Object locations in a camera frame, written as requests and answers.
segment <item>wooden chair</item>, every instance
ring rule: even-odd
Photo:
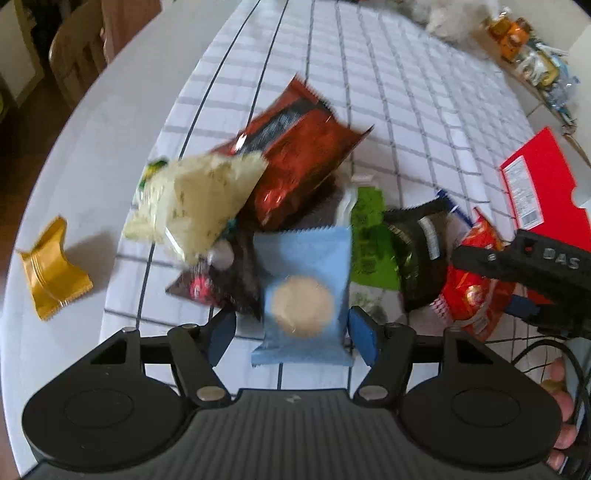
[[[66,18],[51,42],[49,65],[71,108],[106,67],[102,27],[100,0],[88,0]]]

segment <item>round cookie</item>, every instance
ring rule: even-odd
[[[288,277],[275,290],[271,313],[289,335],[307,338],[318,335],[335,315],[335,298],[313,277]]]

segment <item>checkered tablecloth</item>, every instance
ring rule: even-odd
[[[243,0],[183,87],[147,160],[204,153],[234,137],[296,73],[341,121],[375,126],[342,168],[374,175],[389,205],[419,205],[444,188],[465,211],[478,206],[512,239],[498,167],[532,137],[515,95],[475,46],[451,47],[395,12],[332,0]],[[122,239],[101,340],[124,326],[149,336],[205,324],[213,309],[165,294],[179,273],[163,248]],[[442,331],[430,309],[412,312],[408,321],[419,333]],[[352,368],[252,368],[250,354],[262,336],[258,322],[239,319],[215,368],[232,394],[242,387],[354,391],[368,371],[356,352]],[[537,336],[506,316],[488,344],[511,359]],[[537,349],[518,368],[540,380],[556,355]],[[147,374],[173,385],[168,366],[148,365]],[[435,374],[436,365],[415,367],[411,383]]]

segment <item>orange package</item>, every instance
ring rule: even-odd
[[[262,151],[269,165],[243,214],[263,230],[274,231],[306,204],[370,131],[341,125],[327,103],[295,77],[267,110],[215,152]]]
[[[475,213],[478,219],[462,245],[503,250],[494,226],[478,209]],[[447,326],[462,327],[484,342],[501,321],[514,291],[514,283],[491,280],[449,264],[445,286],[431,306]]]

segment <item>human hand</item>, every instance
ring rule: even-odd
[[[550,380],[551,382],[542,382],[542,387],[545,388],[556,400],[560,411],[562,412],[562,427],[554,450],[550,452],[547,463],[554,470],[558,470],[564,463],[565,455],[561,450],[569,448],[577,437],[577,427],[566,422],[574,412],[574,401],[572,397],[562,390],[564,386],[564,379],[566,377],[566,369],[564,367],[564,359],[559,358],[550,365]]]

